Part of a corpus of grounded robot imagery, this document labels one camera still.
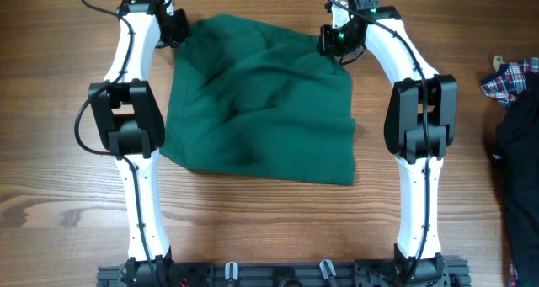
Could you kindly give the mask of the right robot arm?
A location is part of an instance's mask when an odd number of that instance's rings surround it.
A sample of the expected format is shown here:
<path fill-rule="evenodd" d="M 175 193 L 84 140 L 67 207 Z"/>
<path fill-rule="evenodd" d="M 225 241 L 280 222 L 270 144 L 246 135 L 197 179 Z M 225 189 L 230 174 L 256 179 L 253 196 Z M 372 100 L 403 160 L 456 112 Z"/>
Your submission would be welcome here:
<path fill-rule="evenodd" d="M 451 263 L 441 254 L 438 187 L 455 134 L 456 79 L 424 60 L 394 7 L 378 0 L 326 0 L 325 8 L 333 21 L 321 28 L 318 52 L 338 58 L 341 66 L 370 52 L 392 85 L 383 134 L 398 165 L 400 226 L 393 258 L 353 262 L 353 283 L 455 284 Z"/>

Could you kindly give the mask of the green t-shirt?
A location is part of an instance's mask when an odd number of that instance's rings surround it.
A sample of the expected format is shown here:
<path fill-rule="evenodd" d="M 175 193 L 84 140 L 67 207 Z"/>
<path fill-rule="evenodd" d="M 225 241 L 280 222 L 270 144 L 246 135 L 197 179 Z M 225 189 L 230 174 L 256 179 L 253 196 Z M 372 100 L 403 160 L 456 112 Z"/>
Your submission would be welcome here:
<path fill-rule="evenodd" d="M 194 171 L 355 181 L 351 76 L 315 35 L 228 14 L 191 30 L 175 56 L 165 157 Z"/>

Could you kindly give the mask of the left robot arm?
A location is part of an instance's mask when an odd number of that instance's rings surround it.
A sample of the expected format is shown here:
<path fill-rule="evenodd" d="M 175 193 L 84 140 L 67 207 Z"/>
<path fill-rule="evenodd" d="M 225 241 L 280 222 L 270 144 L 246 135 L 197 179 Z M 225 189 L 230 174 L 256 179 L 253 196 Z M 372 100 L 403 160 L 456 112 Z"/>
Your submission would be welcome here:
<path fill-rule="evenodd" d="M 123 0 L 115 12 L 120 38 L 102 82 L 88 97 L 105 153 L 122 179 L 129 225 L 127 260 L 100 268 L 99 286 L 184 286 L 171 253 L 159 198 L 157 167 L 165 127 L 148 78 L 155 50 L 190 35 L 174 0 Z"/>

